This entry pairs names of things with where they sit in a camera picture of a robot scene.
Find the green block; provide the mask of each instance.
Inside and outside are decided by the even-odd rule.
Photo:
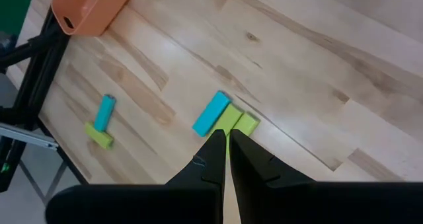
[[[229,104],[214,124],[214,127],[211,129],[208,136],[218,129],[222,129],[225,132],[225,135],[229,134],[242,114],[243,112],[236,108],[233,104]]]
[[[93,139],[98,145],[104,149],[111,149],[113,143],[113,137],[109,136],[105,132],[99,132],[94,128],[92,122],[85,123],[85,133]]]
[[[248,112],[245,112],[241,118],[239,118],[233,129],[238,129],[245,135],[250,136],[259,123],[260,120],[250,115]],[[226,136],[226,155],[229,156],[229,134]]]

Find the wooden tabletop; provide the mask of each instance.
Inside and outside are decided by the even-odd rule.
[[[32,0],[20,43],[49,4]],[[204,143],[191,126],[218,90],[260,118],[257,143],[311,178],[423,180],[422,9],[130,0],[101,37],[72,37],[40,117],[90,183],[165,183]],[[16,86],[27,64],[8,70]],[[106,93],[111,151],[83,125]]]

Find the wood knot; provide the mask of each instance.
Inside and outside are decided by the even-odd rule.
[[[258,39],[255,35],[251,34],[250,32],[247,32],[247,38],[253,42],[259,42],[260,39]]]

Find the cyan block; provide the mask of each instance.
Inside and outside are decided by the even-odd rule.
[[[104,132],[107,129],[108,121],[112,116],[114,104],[116,99],[106,94],[103,96],[103,100],[100,104],[100,109],[98,110],[97,117],[95,118],[94,128],[99,132]]]
[[[225,93],[218,91],[200,117],[198,117],[192,129],[199,136],[206,136],[230,102],[231,99]]]

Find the gray floor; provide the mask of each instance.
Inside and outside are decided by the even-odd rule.
[[[8,78],[0,74],[0,106],[12,106],[16,93]],[[45,223],[48,200],[77,184],[78,180],[55,151],[27,145],[9,190],[0,194],[1,223]]]

